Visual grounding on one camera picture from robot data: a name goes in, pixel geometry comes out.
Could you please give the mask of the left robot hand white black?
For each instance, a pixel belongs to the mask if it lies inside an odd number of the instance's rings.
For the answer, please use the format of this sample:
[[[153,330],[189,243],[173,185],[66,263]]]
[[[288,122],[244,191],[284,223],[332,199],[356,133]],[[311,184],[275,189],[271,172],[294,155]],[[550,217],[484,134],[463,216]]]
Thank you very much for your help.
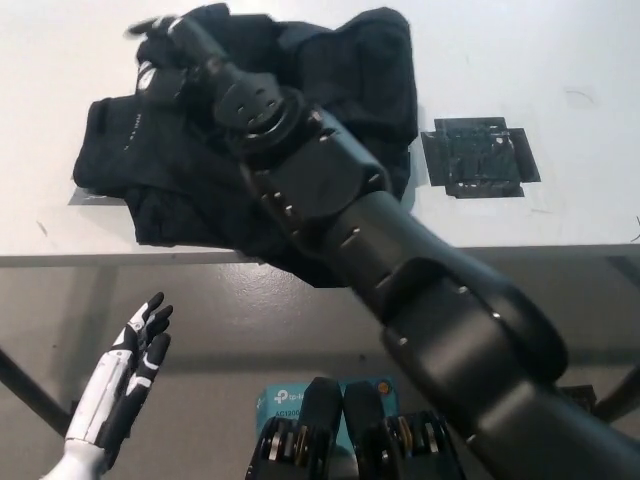
[[[106,452],[130,434],[171,343],[171,305],[156,293],[126,322],[99,359],[77,405],[65,439]]]

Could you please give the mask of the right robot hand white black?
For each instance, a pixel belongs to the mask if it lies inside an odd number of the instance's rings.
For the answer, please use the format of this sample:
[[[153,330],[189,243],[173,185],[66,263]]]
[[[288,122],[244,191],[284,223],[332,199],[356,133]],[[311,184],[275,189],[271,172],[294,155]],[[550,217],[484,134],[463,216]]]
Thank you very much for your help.
[[[140,37],[135,95],[159,108],[212,107],[244,75],[223,46],[191,14],[164,15],[130,25]]]

